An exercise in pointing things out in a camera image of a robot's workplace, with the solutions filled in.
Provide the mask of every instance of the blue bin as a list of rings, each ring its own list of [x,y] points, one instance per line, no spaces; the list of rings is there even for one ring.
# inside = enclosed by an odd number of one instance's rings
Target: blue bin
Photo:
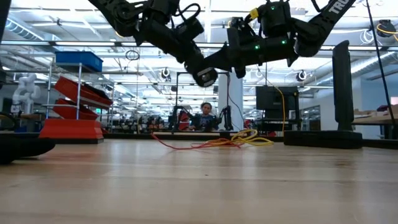
[[[63,51],[55,53],[55,63],[69,72],[79,72],[79,63],[86,67],[83,72],[102,72],[103,61],[93,52]]]

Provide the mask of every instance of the person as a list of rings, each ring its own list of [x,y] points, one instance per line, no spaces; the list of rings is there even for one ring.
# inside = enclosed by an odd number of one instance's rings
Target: person
[[[189,129],[199,131],[202,129],[206,130],[207,128],[211,127],[212,131],[218,130],[218,125],[215,122],[216,117],[211,115],[211,110],[213,109],[212,105],[208,102],[204,102],[200,105],[200,109],[202,114],[199,115],[199,122],[192,124]]]

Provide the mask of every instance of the red tray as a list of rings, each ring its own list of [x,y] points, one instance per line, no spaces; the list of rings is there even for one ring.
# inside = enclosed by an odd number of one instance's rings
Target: red tray
[[[74,103],[70,100],[65,100],[65,99],[58,99],[55,104],[76,106],[76,103]],[[76,119],[76,109],[77,108],[72,108],[72,107],[54,106],[53,111],[56,112],[57,114],[59,114],[64,119]],[[96,113],[87,109],[85,106],[80,105],[79,119],[95,120],[95,119],[97,119],[97,117],[98,117],[98,115]]]
[[[77,102],[78,84],[76,82],[64,77],[60,77],[54,88],[63,95],[65,95],[67,98],[71,99],[74,102]],[[89,99],[89,101],[86,101],[80,98],[80,103],[101,109],[108,109],[113,103],[109,99],[98,96],[96,93],[89,90],[84,85],[80,85],[80,97]]]

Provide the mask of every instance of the white robot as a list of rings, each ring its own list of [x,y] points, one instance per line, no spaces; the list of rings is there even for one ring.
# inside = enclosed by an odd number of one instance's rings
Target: white robot
[[[40,87],[35,85],[36,74],[23,74],[12,96],[11,113],[32,114],[34,100],[40,98]]]

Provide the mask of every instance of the computer monitor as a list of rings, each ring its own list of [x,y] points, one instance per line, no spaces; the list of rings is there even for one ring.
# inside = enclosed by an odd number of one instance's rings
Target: computer monitor
[[[295,94],[298,95],[296,86],[281,86],[278,89],[283,93],[285,101],[285,111],[295,110]],[[273,86],[257,86],[256,87],[256,109],[265,110],[269,113],[272,111],[282,111],[282,95]]]

